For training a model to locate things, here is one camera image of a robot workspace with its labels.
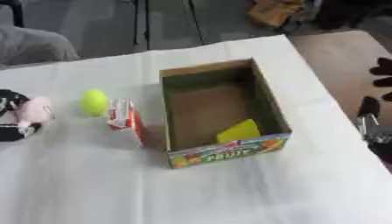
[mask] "cardboard box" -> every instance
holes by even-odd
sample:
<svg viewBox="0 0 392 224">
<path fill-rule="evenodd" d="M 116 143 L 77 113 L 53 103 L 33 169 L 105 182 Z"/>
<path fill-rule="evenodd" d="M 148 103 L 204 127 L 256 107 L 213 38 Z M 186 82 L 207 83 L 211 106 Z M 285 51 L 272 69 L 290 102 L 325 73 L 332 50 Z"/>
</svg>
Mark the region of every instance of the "cardboard box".
<svg viewBox="0 0 392 224">
<path fill-rule="evenodd" d="M 180 168 L 281 149 L 291 129 L 252 59 L 161 71 L 166 152 Z M 216 143 L 216 135 L 253 119 L 262 136 Z"/>
</svg>

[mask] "white table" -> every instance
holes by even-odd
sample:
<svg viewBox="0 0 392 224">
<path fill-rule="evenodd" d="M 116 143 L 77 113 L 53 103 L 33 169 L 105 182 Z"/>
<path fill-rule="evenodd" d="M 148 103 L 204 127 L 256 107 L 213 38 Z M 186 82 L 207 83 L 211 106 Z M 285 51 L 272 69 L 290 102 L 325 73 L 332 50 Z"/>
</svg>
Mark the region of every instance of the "white table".
<svg viewBox="0 0 392 224">
<path fill-rule="evenodd" d="M 293 128 L 278 152 L 171 170 L 102 119 L 80 114 L 89 88 L 128 96 L 162 126 L 158 70 L 254 57 Z M 392 223 L 392 178 L 283 36 L 0 73 L 0 88 L 52 99 L 57 119 L 0 143 L 7 224 Z"/>
</svg>

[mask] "yellow sponge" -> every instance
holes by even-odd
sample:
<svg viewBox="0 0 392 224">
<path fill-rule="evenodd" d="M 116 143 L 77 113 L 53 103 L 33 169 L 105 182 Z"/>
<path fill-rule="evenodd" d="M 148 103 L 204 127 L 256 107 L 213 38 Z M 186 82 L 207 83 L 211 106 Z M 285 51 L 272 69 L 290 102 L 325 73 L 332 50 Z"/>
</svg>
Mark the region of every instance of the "yellow sponge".
<svg viewBox="0 0 392 224">
<path fill-rule="evenodd" d="M 240 122 L 234 127 L 227 129 L 217 135 L 218 143 L 226 143 L 234 140 L 247 140 L 250 138 L 260 137 L 260 131 L 254 120 L 248 119 Z"/>
</svg>

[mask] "chair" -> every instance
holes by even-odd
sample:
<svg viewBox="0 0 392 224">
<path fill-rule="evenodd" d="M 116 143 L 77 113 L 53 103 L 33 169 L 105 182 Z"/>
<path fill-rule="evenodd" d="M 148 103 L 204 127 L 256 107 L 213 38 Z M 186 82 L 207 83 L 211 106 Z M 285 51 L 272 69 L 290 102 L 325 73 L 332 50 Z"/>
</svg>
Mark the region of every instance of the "chair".
<svg viewBox="0 0 392 224">
<path fill-rule="evenodd" d="M 0 0 L 0 4 L 8 5 L 12 9 L 14 25 L 25 27 L 23 8 L 19 0 Z"/>
</svg>

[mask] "tennis ball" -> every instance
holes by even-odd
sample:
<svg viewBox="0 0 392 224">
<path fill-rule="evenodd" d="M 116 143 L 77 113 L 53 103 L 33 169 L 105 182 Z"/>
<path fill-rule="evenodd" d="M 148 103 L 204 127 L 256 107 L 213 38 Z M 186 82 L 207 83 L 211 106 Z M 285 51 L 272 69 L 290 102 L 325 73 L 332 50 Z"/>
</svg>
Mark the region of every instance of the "tennis ball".
<svg viewBox="0 0 392 224">
<path fill-rule="evenodd" d="M 102 91 L 90 89 L 81 97 L 80 105 L 88 116 L 102 116 L 108 109 L 109 100 Z"/>
</svg>

